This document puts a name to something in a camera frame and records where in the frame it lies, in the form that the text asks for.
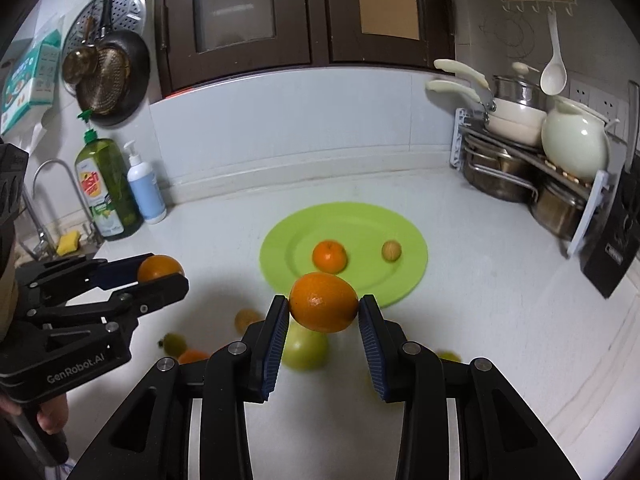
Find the person left hand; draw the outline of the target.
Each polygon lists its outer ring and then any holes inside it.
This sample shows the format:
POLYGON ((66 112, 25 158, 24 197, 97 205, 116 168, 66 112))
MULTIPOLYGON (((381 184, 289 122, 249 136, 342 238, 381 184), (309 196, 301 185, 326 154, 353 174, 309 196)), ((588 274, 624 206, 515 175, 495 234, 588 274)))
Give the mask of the person left hand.
MULTIPOLYGON (((0 396, 1 413, 10 416, 20 416, 23 414, 21 405, 10 400, 5 394, 0 396)), ((66 394, 57 396, 40 405, 37 413, 37 422, 41 429, 47 434, 58 434, 68 422, 70 409, 66 394)))

